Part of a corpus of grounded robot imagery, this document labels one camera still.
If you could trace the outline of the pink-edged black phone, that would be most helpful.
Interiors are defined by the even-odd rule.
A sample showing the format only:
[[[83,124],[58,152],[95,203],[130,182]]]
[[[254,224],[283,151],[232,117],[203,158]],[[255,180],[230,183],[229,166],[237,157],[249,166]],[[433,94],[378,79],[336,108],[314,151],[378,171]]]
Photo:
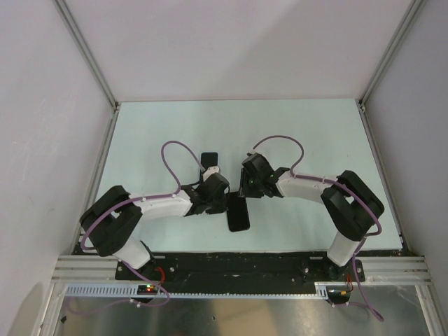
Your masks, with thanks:
[[[245,197],[238,192],[227,195],[227,225],[231,232],[242,232],[250,229],[249,211]]]

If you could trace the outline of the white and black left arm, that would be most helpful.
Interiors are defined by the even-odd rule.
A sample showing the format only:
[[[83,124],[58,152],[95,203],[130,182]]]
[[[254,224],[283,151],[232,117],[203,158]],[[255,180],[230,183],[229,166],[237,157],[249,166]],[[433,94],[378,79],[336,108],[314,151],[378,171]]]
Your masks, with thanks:
[[[90,240],[99,256],[114,256],[138,278],[148,279],[155,272],[155,262],[151,250],[132,238],[139,221],[224,213],[229,186],[219,173],[205,177],[197,186],[182,185],[174,194],[133,197],[123,186],[113,186],[80,217],[85,231],[82,249],[89,249],[85,241]]]

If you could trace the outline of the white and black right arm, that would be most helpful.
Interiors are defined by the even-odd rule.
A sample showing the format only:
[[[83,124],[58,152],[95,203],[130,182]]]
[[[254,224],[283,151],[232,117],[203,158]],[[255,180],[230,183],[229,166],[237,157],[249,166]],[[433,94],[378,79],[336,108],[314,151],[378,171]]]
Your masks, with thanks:
[[[382,201],[353,171],[332,178],[295,174],[291,168],[273,169],[267,158],[249,153],[242,162],[239,193],[248,198],[294,198],[322,204],[337,233],[321,262],[325,277],[338,281],[368,237],[382,233]]]

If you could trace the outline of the left circuit board with leds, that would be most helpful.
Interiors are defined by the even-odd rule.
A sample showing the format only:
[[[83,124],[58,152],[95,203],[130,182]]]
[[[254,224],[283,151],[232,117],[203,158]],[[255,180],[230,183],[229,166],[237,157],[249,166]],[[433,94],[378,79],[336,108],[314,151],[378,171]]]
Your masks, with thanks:
[[[145,285],[138,285],[137,288],[137,294],[138,295],[149,295],[149,294],[155,294],[158,292],[158,288],[156,286],[145,284]]]

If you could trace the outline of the right aluminium frame post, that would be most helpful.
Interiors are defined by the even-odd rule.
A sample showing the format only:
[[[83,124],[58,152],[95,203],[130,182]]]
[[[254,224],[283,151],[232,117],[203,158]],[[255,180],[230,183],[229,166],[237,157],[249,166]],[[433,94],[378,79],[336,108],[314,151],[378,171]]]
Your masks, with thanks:
[[[390,67],[392,61],[394,60],[400,47],[404,43],[407,35],[410,33],[412,26],[417,21],[417,18],[426,3],[427,1],[424,0],[413,0],[410,2],[383,55],[381,56],[381,59],[377,67],[375,68],[373,75],[368,81],[362,95],[358,99],[358,105],[361,111],[365,111],[365,106],[368,100],[371,98],[376,87],[384,77],[387,69]]]

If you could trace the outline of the aluminium frame post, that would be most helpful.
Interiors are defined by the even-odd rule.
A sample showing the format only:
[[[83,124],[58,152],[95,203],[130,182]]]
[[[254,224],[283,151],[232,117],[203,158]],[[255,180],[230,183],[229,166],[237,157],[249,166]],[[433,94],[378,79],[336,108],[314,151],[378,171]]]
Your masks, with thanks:
[[[371,98],[376,87],[384,77],[387,69],[390,67],[392,61],[394,60],[400,47],[404,43],[407,35],[410,33],[412,26],[417,21],[417,18],[426,3],[427,1],[424,0],[413,0],[410,2],[383,55],[381,56],[381,59],[377,67],[375,68],[373,75],[368,81],[362,95],[358,99],[358,105],[361,111],[365,111],[365,106],[368,100]]]
[[[106,77],[103,74],[98,62],[95,59],[91,48],[88,45],[87,39],[84,37],[84,34],[79,27],[74,14],[72,13],[68,3],[64,0],[54,0],[52,1],[55,5],[59,15],[66,28],[68,29],[69,34],[71,35],[78,51],[80,52],[82,58],[85,60],[88,69],[92,73],[93,78],[99,85],[99,88],[106,98],[108,105],[112,108],[113,111],[116,111],[118,108],[118,101],[116,100],[110,85],[107,83]]]

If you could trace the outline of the aluminium front frame rail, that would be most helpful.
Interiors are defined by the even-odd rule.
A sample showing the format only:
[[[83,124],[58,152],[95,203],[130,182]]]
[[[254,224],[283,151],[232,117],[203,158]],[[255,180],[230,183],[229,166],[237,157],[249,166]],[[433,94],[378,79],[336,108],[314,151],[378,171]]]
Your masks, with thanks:
[[[360,257],[366,279],[370,282],[424,283],[432,281],[423,257]],[[113,281],[118,261],[88,255],[59,257],[53,281]]]

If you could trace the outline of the left aluminium frame post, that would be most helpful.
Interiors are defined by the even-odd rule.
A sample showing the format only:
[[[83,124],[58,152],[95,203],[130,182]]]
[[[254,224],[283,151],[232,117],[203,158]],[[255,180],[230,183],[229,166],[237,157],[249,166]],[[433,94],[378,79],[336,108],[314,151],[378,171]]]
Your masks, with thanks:
[[[99,88],[106,98],[108,105],[112,108],[113,111],[116,111],[118,108],[118,101],[116,100],[110,85],[107,83],[106,77],[103,74],[98,62],[95,59],[91,48],[88,45],[87,39],[84,37],[84,34],[79,27],[74,14],[72,13],[68,3],[64,0],[54,0],[52,1],[55,5],[59,15],[66,28],[68,29],[69,34],[71,35],[78,51],[80,52],[82,58],[85,60],[88,69],[92,73],[93,78],[99,85]]]

